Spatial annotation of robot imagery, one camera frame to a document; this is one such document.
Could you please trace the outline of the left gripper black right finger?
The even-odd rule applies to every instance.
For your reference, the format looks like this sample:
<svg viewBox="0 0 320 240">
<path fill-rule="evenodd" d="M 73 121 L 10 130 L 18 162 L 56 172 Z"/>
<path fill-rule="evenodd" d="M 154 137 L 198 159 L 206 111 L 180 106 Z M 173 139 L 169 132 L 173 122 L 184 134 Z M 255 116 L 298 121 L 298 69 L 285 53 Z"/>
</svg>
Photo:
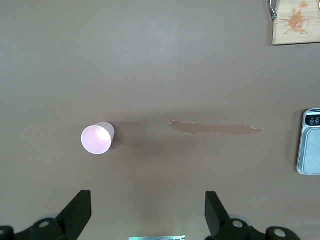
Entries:
<svg viewBox="0 0 320 240">
<path fill-rule="evenodd" d="M 204 215 L 210 232 L 208 240 L 298 240 L 300 238 L 288 228 L 271 226 L 262 233 L 244 220 L 230 217 L 214 191 L 205 193 Z"/>
</svg>

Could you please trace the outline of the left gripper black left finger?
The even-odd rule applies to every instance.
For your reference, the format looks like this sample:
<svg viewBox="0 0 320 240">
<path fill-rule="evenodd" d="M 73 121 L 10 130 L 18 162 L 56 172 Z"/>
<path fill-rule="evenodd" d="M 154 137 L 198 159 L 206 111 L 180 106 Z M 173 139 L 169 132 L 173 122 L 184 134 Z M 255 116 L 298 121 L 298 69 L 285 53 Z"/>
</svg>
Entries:
<svg viewBox="0 0 320 240">
<path fill-rule="evenodd" d="M 90 190 L 81 190 L 55 217 L 44 218 L 16 233 L 9 225 L 0 227 L 2 240 L 77 240 L 92 216 Z"/>
</svg>

